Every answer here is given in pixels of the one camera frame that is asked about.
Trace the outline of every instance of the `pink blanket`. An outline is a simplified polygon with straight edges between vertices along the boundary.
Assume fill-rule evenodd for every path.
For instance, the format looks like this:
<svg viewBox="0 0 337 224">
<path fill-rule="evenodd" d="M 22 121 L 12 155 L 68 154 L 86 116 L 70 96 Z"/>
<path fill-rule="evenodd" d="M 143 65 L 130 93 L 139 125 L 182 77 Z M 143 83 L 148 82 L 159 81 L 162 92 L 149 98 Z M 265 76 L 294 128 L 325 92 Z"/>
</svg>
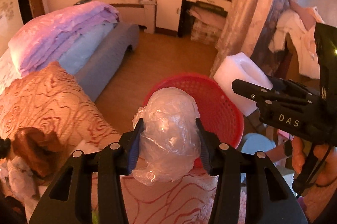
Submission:
<svg viewBox="0 0 337 224">
<path fill-rule="evenodd" d="M 21 76 L 37 71 L 66 52 L 81 33 L 103 22 L 116 23 L 118 10 L 99 1 L 66 7 L 34 18 L 9 41 Z"/>
</svg>

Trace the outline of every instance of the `tv stand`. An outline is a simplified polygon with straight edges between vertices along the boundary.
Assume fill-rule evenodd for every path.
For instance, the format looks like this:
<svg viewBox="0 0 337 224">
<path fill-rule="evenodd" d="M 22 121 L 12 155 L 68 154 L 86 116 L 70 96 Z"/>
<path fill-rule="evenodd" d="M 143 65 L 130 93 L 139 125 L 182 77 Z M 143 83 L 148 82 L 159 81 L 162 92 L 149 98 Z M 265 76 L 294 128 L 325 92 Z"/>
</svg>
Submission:
<svg viewBox="0 0 337 224">
<path fill-rule="evenodd" d="M 112 5 L 119 11 L 120 20 L 145 26 L 144 32 L 155 31 L 156 2 L 140 3 L 139 0 L 97 0 Z"/>
</svg>

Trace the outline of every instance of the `plastic bag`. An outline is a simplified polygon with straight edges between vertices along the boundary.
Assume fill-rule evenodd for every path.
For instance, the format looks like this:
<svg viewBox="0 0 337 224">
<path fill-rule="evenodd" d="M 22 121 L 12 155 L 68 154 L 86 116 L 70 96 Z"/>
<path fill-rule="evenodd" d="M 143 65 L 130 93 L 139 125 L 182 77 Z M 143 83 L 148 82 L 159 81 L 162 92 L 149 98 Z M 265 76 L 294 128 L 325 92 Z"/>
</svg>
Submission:
<svg viewBox="0 0 337 224">
<path fill-rule="evenodd" d="M 133 170 L 136 180 L 145 185 L 155 181 L 180 179 L 200 156 L 200 139 L 195 119 L 199 117 L 195 100 L 177 88 L 155 92 L 147 106 L 140 108 L 134 126 L 144 120 L 140 135 L 140 157 L 147 167 Z"/>
</svg>

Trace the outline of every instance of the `white foam block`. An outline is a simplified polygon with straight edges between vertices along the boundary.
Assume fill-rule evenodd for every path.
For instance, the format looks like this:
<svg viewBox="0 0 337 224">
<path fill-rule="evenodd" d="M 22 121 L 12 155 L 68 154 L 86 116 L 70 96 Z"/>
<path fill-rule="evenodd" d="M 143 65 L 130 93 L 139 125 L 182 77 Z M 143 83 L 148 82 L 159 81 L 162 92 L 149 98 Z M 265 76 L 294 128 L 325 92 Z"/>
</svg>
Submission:
<svg viewBox="0 0 337 224">
<path fill-rule="evenodd" d="M 236 79 L 244 80 L 266 89 L 273 88 L 273 85 L 262 70 L 244 53 L 241 52 L 225 58 L 216 71 L 214 80 L 236 107 L 245 116 L 249 116 L 257 109 L 256 102 L 233 92 L 231 86 Z"/>
</svg>

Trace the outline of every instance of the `green object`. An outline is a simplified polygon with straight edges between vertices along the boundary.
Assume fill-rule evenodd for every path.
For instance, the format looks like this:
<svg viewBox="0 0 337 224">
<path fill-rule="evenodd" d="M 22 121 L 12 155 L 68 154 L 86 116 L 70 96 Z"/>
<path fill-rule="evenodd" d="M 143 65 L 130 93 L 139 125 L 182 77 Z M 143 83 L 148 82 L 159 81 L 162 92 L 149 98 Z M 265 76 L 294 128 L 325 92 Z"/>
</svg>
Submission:
<svg viewBox="0 0 337 224">
<path fill-rule="evenodd" d="M 98 213 L 97 212 L 91 212 L 91 215 L 92 215 L 92 224 L 99 224 Z"/>
</svg>

